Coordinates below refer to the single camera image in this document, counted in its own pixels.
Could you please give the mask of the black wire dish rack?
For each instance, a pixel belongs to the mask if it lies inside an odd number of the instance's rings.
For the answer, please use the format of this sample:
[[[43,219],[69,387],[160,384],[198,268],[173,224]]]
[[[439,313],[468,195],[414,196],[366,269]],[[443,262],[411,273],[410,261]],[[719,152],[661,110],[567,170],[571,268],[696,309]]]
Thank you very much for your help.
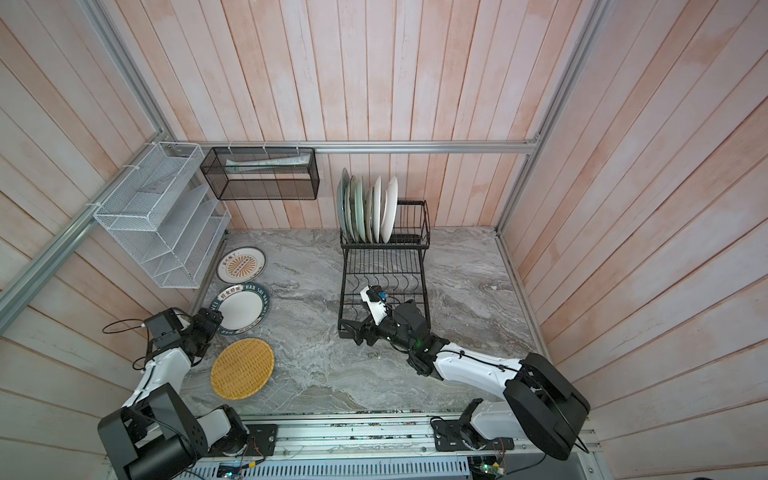
[[[369,312],[360,297],[366,286],[379,285],[387,294],[387,310],[413,300],[431,329],[426,286],[425,255],[430,247],[431,227],[424,200],[400,200],[394,229],[388,243],[343,243],[343,270],[337,328],[342,320],[364,322]]]

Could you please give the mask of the dark green rim plate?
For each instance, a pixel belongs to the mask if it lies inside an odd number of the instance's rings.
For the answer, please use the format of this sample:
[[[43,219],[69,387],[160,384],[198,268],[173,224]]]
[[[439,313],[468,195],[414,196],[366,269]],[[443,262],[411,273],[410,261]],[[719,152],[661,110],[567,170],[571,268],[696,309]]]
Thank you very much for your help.
[[[246,282],[222,290],[209,308],[222,315],[218,331],[223,335],[237,335],[258,325],[268,314],[270,296],[260,284]]]

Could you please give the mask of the yellow woven round mat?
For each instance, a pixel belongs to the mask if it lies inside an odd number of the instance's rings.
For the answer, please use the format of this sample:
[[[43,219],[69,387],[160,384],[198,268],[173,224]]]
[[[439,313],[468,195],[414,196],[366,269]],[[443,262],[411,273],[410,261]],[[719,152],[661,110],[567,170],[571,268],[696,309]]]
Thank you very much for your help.
[[[239,340],[216,358],[210,383],[219,397],[244,400],[266,385],[274,366],[274,352],[265,341],[258,338]]]

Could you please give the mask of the orange sunburst plate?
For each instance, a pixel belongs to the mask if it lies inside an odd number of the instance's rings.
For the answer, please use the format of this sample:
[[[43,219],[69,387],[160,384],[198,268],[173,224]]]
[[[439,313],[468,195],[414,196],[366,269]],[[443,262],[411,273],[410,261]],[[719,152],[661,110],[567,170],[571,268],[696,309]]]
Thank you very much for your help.
[[[258,248],[240,247],[226,253],[217,264],[217,277],[227,284],[248,282],[261,274],[266,256]]]
[[[373,243],[380,242],[380,224],[381,224],[381,189],[382,179],[378,177],[374,182],[372,188],[371,206],[372,206],[372,218],[371,228],[373,233]]]

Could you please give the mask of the white plate black outline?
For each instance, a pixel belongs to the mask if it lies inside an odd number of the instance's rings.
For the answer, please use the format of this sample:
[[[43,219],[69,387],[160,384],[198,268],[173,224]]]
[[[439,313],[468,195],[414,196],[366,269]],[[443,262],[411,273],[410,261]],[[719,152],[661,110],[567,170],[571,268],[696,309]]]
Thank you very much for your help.
[[[392,178],[387,186],[385,194],[384,214],[380,225],[380,237],[383,243],[388,243],[393,229],[397,213],[399,183],[396,177]]]

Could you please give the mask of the cream floral plate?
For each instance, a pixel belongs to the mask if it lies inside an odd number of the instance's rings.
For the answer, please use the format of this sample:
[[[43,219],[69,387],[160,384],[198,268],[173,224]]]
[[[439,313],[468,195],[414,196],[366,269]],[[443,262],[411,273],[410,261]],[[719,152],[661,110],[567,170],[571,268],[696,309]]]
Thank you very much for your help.
[[[357,227],[355,223],[355,209],[354,209],[354,185],[355,185],[355,176],[352,176],[348,182],[347,188],[346,188],[346,215],[347,215],[347,224],[348,224],[348,231],[350,236],[350,243],[357,243],[359,241],[359,236],[357,232]]]

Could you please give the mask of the black round plate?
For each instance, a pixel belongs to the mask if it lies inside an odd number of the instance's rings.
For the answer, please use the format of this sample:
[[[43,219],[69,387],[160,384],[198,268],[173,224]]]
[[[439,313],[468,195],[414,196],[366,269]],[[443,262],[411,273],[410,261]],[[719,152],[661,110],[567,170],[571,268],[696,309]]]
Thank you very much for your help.
[[[369,187],[364,198],[364,223],[366,232],[366,242],[374,241],[373,235],[373,188]]]

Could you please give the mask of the light green flower plate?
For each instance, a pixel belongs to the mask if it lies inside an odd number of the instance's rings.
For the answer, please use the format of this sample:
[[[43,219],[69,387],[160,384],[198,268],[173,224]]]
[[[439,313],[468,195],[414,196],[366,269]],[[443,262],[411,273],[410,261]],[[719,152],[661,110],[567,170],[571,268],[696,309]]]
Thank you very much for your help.
[[[354,201],[352,208],[354,211],[355,229],[358,242],[365,243],[367,238],[364,218],[363,185],[361,178],[357,176],[353,178],[352,182],[352,200]]]

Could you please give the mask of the large teal green plate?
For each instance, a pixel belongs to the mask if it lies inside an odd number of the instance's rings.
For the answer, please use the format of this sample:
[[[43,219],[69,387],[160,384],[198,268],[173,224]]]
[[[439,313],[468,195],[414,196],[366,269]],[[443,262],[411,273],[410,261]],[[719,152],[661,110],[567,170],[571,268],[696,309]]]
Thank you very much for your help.
[[[346,217],[346,188],[348,186],[350,176],[346,168],[342,169],[341,178],[337,186],[337,214],[338,221],[341,229],[342,242],[348,243],[351,239],[347,217]]]

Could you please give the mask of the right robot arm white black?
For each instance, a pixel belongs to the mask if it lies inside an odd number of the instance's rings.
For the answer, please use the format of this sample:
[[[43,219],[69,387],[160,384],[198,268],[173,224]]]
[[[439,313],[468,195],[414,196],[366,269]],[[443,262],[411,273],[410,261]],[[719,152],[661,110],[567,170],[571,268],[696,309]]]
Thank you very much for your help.
[[[434,334],[412,301],[392,308],[368,295],[369,314],[362,321],[342,320],[339,335],[372,346],[385,340],[406,355],[421,376],[463,383],[497,400],[480,400],[464,412],[465,442],[511,437],[520,430],[544,454],[566,460],[579,444],[590,413],[587,399],[544,356],[501,358],[459,346]]]

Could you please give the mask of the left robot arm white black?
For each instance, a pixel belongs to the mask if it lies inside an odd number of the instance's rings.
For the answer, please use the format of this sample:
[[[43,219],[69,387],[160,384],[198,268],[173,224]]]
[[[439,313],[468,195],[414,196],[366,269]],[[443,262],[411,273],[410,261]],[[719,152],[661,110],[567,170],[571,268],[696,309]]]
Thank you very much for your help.
[[[197,417],[179,395],[222,321],[221,312],[206,308],[192,316],[169,308],[127,321],[147,330],[143,376],[128,400],[98,424],[119,479],[172,479],[205,456],[246,451],[250,431],[233,408],[222,405]]]

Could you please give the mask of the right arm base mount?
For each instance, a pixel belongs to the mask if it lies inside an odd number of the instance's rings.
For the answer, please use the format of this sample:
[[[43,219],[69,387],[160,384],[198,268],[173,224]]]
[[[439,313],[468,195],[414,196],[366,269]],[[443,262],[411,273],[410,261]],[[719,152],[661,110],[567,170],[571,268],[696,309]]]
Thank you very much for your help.
[[[482,402],[480,398],[473,399],[458,420],[445,420],[440,416],[430,418],[429,424],[438,452],[514,449],[512,438],[487,439],[471,425],[471,416]]]

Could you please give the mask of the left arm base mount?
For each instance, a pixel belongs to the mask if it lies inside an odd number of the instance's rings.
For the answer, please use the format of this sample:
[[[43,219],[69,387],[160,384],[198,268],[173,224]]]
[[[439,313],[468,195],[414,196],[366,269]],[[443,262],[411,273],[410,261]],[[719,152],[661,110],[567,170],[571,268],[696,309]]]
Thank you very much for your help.
[[[197,422],[206,437],[208,456],[235,457],[245,454],[269,457],[274,454],[277,424],[246,424],[229,405],[199,416]]]

